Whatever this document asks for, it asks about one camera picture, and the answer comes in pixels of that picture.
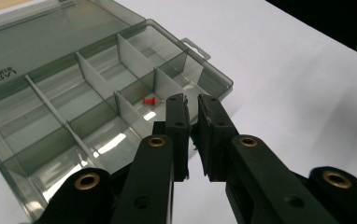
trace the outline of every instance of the small red item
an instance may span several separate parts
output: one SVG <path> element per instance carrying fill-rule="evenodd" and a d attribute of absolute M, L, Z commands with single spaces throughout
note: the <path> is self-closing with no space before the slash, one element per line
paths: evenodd
<path fill-rule="evenodd" d="M 143 98 L 143 104 L 155 105 L 155 96 L 150 99 Z"/>

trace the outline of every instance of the clear plastic box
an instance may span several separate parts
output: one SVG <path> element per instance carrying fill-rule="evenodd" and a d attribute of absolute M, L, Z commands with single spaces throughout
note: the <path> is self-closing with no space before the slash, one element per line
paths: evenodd
<path fill-rule="evenodd" d="M 84 167 L 130 163 L 167 97 L 222 99 L 233 82 L 152 20 L 109 0 L 0 27 L 0 171 L 32 220 Z M 143 104 L 155 97 L 156 104 Z"/>

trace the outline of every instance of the black object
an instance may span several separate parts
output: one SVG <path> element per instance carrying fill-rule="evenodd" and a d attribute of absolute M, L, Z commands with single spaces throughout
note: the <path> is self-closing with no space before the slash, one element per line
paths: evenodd
<path fill-rule="evenodd" d="M 357 49 L 357 1 L 267 1 L 347 47 Z"/>
<path fill-rule="evenodd" d="M 131 165 L 111 176 L 100 169 L 70 176 L 37 224 L 171 223 L 174 169 L 181 171 L 178 181 L 185 171 L 183 160 L 174 157 L 187 157 L 176 145 L 188 149 L 177 141 L 188 138 L 191 129 L 178 125 L 187 122 L 185 98 L 172 97 L 179 109 L 167 110 L 166 122 L 154 124 L 153 135 L 142 140 Z M 261 139 L 238 134 L 216 98 L 200 95 L 198 100 L 192 138 L 205 175 L 210 181 L 226 181 L 238 223 L 357 223 L 357 178 L 332 167 L 312 170 L 309 179 L 296 175 Z"/>

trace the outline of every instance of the white table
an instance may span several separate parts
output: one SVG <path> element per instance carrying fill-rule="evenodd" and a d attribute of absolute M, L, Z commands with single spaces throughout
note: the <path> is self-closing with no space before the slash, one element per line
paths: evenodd
<path fill-rule="evenodd" d="M 263 0 L 119 0 L 189 37 L 235 85 L 223 105 L 240 133 L 262 138 L 293 171 L 334 166 L 357 176 L 357 53 Z M 236 223 L 223 183 L 199 156 L 175 184 L 174 223 Z M 28 223 L 0 175 L 0 223 Z"/>

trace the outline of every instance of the screw hole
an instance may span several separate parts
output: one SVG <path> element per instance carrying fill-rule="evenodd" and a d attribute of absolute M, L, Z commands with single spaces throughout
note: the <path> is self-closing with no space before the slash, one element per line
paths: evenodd
<path fill-rule="evenodd" d="M 94 182 L 94 177 L 93 176 L 86 176 L 80 181 L 81 185 L 89 185 Z"/>
<path fill-rule="evenodd" d="M 296 208 L 302 208 L 305 205 L 304 201 L 295 195 L 288 195 L 285 197 L 284 200 L 286 201 L 287 204 Z"/>
<path fill-rule="evenodd" d="M 257 146 L 257 140 L 250 137 L 242 137 L 239 139 L 240 144 L 246 147 L 255 147 Z"/>
<path fill-rule="evenodd" d="M 337 176 L 337 175 L 330 175 L 329 178 L 331 181 L 336 182 L 337 184 L 345 183 L 345 180 L 342 177 Z"/>
<path fill-rule="evenodd" d="M 146 209 L 150 206 L 151 199 L 148 196 L 137 197 L 134 201 L 134 206 L 137 209 Z"/>
<path fill-rule="evenodd" d="M 149 145 L 152 147 L 161 147 L 166 143 L 163 138 L 154 137 L 149 139 Z"/>

